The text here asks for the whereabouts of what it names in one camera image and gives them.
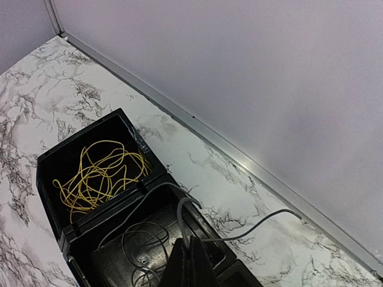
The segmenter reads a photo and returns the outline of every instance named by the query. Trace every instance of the white wall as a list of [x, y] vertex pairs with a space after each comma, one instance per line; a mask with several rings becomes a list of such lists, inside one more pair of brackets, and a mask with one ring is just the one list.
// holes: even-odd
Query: white wall
[[0, 74], [54, 35], [44, 0], [1, 0]]
[[56, 5], [67, 32], [383, 255], [383, 1]]

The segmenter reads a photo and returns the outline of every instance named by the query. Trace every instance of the black cable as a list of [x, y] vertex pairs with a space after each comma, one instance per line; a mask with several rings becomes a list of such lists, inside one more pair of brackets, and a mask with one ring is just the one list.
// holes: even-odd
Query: black cable
[[187, 197], [190, 197], [190, 198], [194, 198], [193, 196], [191, 196], [188, 192], [184, 191], [181, 187], [179, 187], [177, 184], [173, 184], [172, 182], [163, 182], [155, 187], [153, 187], [145, 196], [143, 197], [139, 197], [138, 199], [136, 199], [133, 203], [141, 200], [138, 205], [133, 209], [133, 211], [125, 218], [125, 220], [119, 224], [116, 228], [114, 228], [112, 231], [110, 231], [101, 241], [100, 243], [98, 244], [98, 252], [100, 252], [100, 247], [102, 245], [102, 243], [105, 241], [106, 238], [109, 237], [110, 234], [112, 234], [113, 232], [115, 232], [116, 230], [118, 230], [121, 226], [123, 226], [127, 221], [128, 219], [132, 216], [132, 214], [143, 204], [143, 202], [148, 198], [148, 196], [153, 192], [155, 191], [156, 189], [158, 189], [159, 187], [162, 187], [164, 185], [170, 185], [172, 187], [175, 187], [179, 190], [181, 190]]
[[[142, 224], [143, 222], [140, 222], [139, 224], [135, 224], [133, 225], [133, 227], [137, 226], [137, 225], [140, 225]], [[165, 258], [166, 258], [166, 262], [168, 262], [169, 260], [169, 255], [166, 251], [166, 248], [164, 246], [164, 243], [161, 241], [161, 239], [158, 237], [158, 235], [156, 235], [155, 233], [151, 232], [151, 231], [148, 231], [148, 230], [132, 230], [132, 231], [129, 231], [130, 227], [124, 232], [124, 234], [122, 235], [122, 238], [121, 238], [121, 245], [122, 245], [122, 250], [123, 250], [123, 253], [125, 255], [125, 258], [134, 266], [134, 267], [137, 267], [137, 268], [140, 268], [140, 266], [136, 265], [134, 262], [132, 262], [128, 255], [126, 254], [126, 251], [125, 251], [125, 246], [124, 246], [124, 237], [125, 237], [125, 234], [128, 234], [128, 233], [139, 233], [139, 232], [144, 232], [144, 233], [149, 233], [151, 235], [153, 235], [155, 238], [157, 238], [157, 240], [155, 242], [151, 242], [150, 244], [144, 244], [144, 245], [140, 245], [140, 246], [137, 246], [137, 248], [141, 248], [143, 246], [150, 246], [150, 245], [154, 245], [156, 243], [160, 243], [161, 244], [161, 247], [162, 247], [162, 250], [164, 251], [164, 254], [165, 254]]]
[[[148, 231], [148, 230], [134, 230], [134, 231], [129, 231], [129, 229], [131, 229], [131, 228], [133, 228], [134, 226], [137, 226], [137, 225], [139, 225], [139, 224], [133, 224], [132, 226], [130, 226], [130, 227], [124, 232], [124, 234], [123, 234], [122, 237], [121, 237], [122, 251], [123, 251], [123, 253], [124, 253], [125, 258], [126, 258], [129, 262], [131, 262], [131, 261], [130, 261], [129, 258], [127, 257], [127, 254], [126, 254], [126, 251], [125, 251], [125, 247], [124, 247], [124, 236], [125, 236], [125, 234], [128, 234], [128, 233], [137, 233], [137, 232], [150, 233], [151, 235], [153, 235], [154, 237], [156, 237], [158, 241], [160, 241], [160, 240], [159, 240], [159, 237], [158, 237], [156, 234], [154, 234], [153, 232]], [[162, 242], [161, 242], [161, 246], [162, 246], [163, 251], [164, 251], [164, 253], [165, 253], [166, 262], [167, 262], [169, 257], [168, 257], [168, 253], [167, 253], [167, 251], [166, 251], [166, 248], [165, 248], [165, 246], [163, 245]], [[138, 260], [137, 258], [134, 257], [134, 259], [135, 259], [138, 263], [140, 263], [143, 267], [145, 267], [150, 273], [152, 273], [152, 274], [154, 275], [154, 277], [157, 278], [158, 281], [160, 281], [160, 277], [158, 276], [158, 274], [157, 274], [153, 269], [151, 269], [149, 266], [147, 266], [147, 265], [145, 265], [145, 264], [139, 262], [139, 260]]]
[[[151, 222], [151, 221], [143, 221], [143, 222], [139, 222], [137, 224], [135, 224], [134, 226], [138, 226], [138, 225], [141, 225], [141, 224], [154, 224], [158, 227], [160, 227], [164, 232], [165, 232], [165, 236], [164, 237], [159, 237], [159, 234], [162, 232], [160, 232], [158, 235], [159, 237], [159, 240], [155, 240], [153, 242], [151, 242], [150, 240], [148, 240], [148, 243], [144, 243], [142, 245], [139, 245], [137, 246], [133, 251], [132, 251], [132, 257], [134, 258], [133, 256], [133, 252], [135, 250], [137, 250], [138, 248], [142, 248], [142, 247], [146, 247], [146, 246], [155, 246], [155, 244], [157, 243], [160, 243], [161, 245], [163, 245], [169, 238], [170, 238], [170, 234], [169, 234], [169, 231], [162, 225], [158, 224], [158, 223], [155, 223], [155, 222]], [[134, 267], [137, 267], [137, 268], [140, 268], [140, 266], [137, 266], [133, 261], [131, 261], [129, 259], [129, 257], [126, 256], [126, 259], [134, 266]]]

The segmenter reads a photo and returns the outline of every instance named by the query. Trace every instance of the black object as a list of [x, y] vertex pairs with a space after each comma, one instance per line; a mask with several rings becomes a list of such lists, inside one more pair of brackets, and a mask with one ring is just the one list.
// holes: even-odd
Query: black object
[[[124, 191], [119, 192], [111, 200], [108, 200], [95, 210], [87, 214], [75, 213], [74, 223], [70, 224], [68, 208], [61, 202], [60, 192], [53, 186], [52, 181], [58, 179], [60, 182], [66, 182], [76, 175], [83, 147], [90, 146], [101, 140], [121, 142], [128, 151], [141, 151], [149, 162], [152, 172], [148, 176], [140, 178], [138, 184], [129, 184]], [[115, 148], [111, 146], [111, 149], [108, 150], [106, 146], [103, 145], [102, 148], [95, 146], [91, 150], [91, 158], [95, 160], [103, 158]], [[124, 163], [130, 167], [129, 175], [134, 177], [135, 173], [136, 175], [139, 174], [139, 170], [135, 164], [129, 162], [131, 160], [130, 157], [126, 157]], [[62, 241], [69, 233], [75, 232], [79, 236], [80, 233], [86, 231], [83, 226], [87, 223], [92, 222], [108, 209], [112, 209], [124, 202], [132, 193], [138, 192], [140, 188], [165, 173], [165, 167], [139, 135], [122, 109], [118, 109], [95, 121], [39, 156], [37, 159], [37, 189], [54, 236], [60, 242], [60, 248], [63, 248]]]
[[225, 269], [217, 279], [221, 287], [263, 287], [239, 259]]
[[188, 250], [177, 239], [158, 287], [220, 287], [201, 239], [192, 236]]
[[[161, 186], [150, 195], [124, 226], [108, 237], [100, 252], [98, 251], [99, 242], [126, 219], [138, 204], [137, 200], [163, 182], [175, 183], [171, 175], [166, 174], [150, 183], [147, 190], [142, 189], [130, 194], [124, 202], [116, 204], [93, 218], [91, 222], [80, 226], [77, 233], [65, 233], [62, 242], [63, 255], [81, 286], [132, 286], [131, 275], [135, 268], [123, 255], [121, 235], [127, 227], [137, 222], [150, 221], [164, 226], [170, 234], [170, 240], [165, 247], [171, 253], [172, 243], [181, 237], [177, 224], [177, 205], [185, 194], [170, 185]], [[218, 234], [191, 203], [185, 204], [183, 219], [189, 236], [201, 239], [218, 238]], [[138, 228], [156, 234], [163, 232], [154, 224], [140, 225]], [[145, 262], [155, 270], [165, 265], [166, 260], [160, 245], [145, 245], [151, 239], [153, 238], [147, 237], [145, 233], [127, 234], [124, 242], [127, 251], [135, 251], [135, 257], [139, 258], [140, 262]], [[216, 275], [222, 273], [236, 259], [236, 255], [224, 242], [206, 242], [203, 243], [203, 248]]]

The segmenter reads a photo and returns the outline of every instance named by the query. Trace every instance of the cable bundle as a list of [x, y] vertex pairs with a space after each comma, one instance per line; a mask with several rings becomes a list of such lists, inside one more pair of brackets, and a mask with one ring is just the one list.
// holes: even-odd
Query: cable bundle
[[[89, 151], [102, 143], [115, 144], [119, 147], [106, 157], [93, 162]], [[128, 177], [130, 167], [123, 164], [126, 157], [130, 157], [141, 171], [134, 178]], [[125, 190], [127, 184], [138, 182], [141, 176], [147, 176], [150, 171], [150, 165], [140, 149], [139, 153], [129, 152], [125, 150], [121, 142], [104, 140], [95, 142], [88, 148], [85, 146], [81, 151], [77, 174], [65, 184], [54, 179], [53, 186], [60, 189], [60, 199], [70, 208], [69, 220], [73, 223], [73, 213], [87, 213], [95, 209], [114, 197], [120, 190]]]

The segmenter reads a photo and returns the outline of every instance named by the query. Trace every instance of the white marble countertop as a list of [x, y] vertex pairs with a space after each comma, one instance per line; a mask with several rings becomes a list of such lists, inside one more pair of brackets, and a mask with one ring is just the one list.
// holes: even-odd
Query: white marble countertop
[[[37, 157], [121, 107], [224, 237], [285, 205], [230, 160], [55, 37], [0, 76], [0, 286], [75, 286], [35, 187]], [[282, 213], [229, 243], [265, 286], [382, 286], [313, 226]]]

